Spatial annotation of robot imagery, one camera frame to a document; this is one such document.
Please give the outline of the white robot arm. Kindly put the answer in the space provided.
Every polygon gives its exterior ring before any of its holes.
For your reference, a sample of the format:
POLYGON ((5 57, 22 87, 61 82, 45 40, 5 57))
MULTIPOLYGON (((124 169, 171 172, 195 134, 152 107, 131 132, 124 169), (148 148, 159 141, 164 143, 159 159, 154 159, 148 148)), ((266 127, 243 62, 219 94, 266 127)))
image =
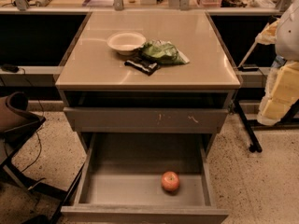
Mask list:
POLYGON ((257 115, 259 123, 272 126, 299 100, 299 0, 280 19, 263 29, 255 41, 275 45, 277 57, 267 76, 257 115))

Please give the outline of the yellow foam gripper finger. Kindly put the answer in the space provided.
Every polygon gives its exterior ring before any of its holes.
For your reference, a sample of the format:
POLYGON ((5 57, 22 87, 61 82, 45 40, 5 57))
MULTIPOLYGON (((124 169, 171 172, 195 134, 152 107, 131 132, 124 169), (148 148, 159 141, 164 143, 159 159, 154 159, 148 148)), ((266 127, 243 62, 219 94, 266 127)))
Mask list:
POLYGON ((264 90, 257 121, 262 125, 275 125, 299 99, 299 62, 272 67, 264 90))
POLYGON ((271 24, 267 24, 265 28, 257 34, 255 41, 263 45, 275 44, 277 41, 276 31, 278 27, 278 21, 274 21, 271 24))

